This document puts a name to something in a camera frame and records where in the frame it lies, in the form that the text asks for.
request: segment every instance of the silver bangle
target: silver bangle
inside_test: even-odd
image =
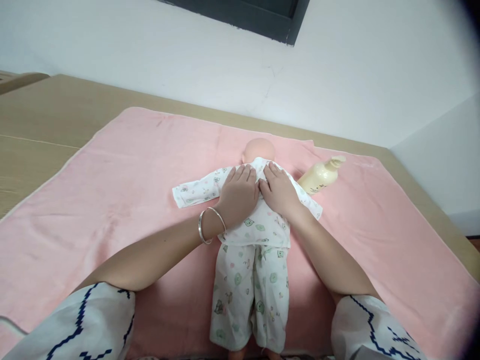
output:
[[[225,226],[224,220],[223,220],[222,217],[220,216],[219,212],[218,212],[217,210],[215,210],[213,207],[210,207],[210,206],[207,207],[207,209],[212,209],[213,212],[218,215],[218,217],[220,218],[221,223],[223,224],[223,233],[226,233],[226,232],[227,232],[227,227]]]
[[[204,239],[204,235],[202,234],[202,216],[204,215],[204,212],[205,210],[203,210],[201,213],[200,213],[200,217],[198,218],[198,233],[200,234],[200,239],[201,241],[204,243],[204,244],[207,244],[209,245],[211,242],[212,242],[212,239],[206,241]]]

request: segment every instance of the yellow bottle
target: yellow bottle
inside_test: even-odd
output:
[[[332,156],[327,162],[317,162],[303,174],[298,184],[312,196],[337,180],[337,170],[346,160],[345,156]]]

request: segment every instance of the hand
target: hand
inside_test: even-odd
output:
[[[266,180],[260,179],[259,186],[266,204],[274,212],[290,219],[304,206],[285,170],[280,169],[270,161],[263,169]]]
[[[250,165],[233,167],[221,188],[220,200],[214,206],[227,229],[244,221],[255,209],[259,200],[257,172]]]

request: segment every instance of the sleeve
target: sleeve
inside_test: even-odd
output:
[[[293,187],[296,190],[296,193],[298,195],[298,198],[300,199],[300,202],[310,210],[311,214],[315,217],[315,219],[320,219],[320,216],[322,215],[323,208],[315,201],[313,200],[310,195],[308,195],[305,190],[302,189],[302,187],[294,180],[294,178],[286,172],[288,175],[288,178],[290,179],[291,183],[293,184]]]
[[[84,287],[67,297],[3,359],[123,360],[132,339],[134,314],[134,292],[105,282]]]
[[[172,192],[176,205],[179,208],[186,208],[218,198],[231,169],[231,166],[223,167],[209,173],[200,180],[186,182],[174,187]]]
[[[368,295],[340,300],[331,325],[331,343],[337,360],[427,360],[387,306]]]

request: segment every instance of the doll sleeve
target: doll sleeve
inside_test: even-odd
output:
[[[209,173],[200,180],[186,182],[174,187],[172,192],[177,206],[186,208],[218,198],[231,169],[231,166],[223,167]]]
[[[310,210],[311,214],[315,217],[315,219],[320,219],[320,216],[322,215],[323,208],[315,201],[313,200],[310,195],[308,195],[305,190],[302,189],[302,187],[294,180],[294,178],[287,173],[288,178],[290,179],[291,183],[293,184],[293,187],[295,188],[296,194],[298,195],[298,198],[300,199],[300,202]]]

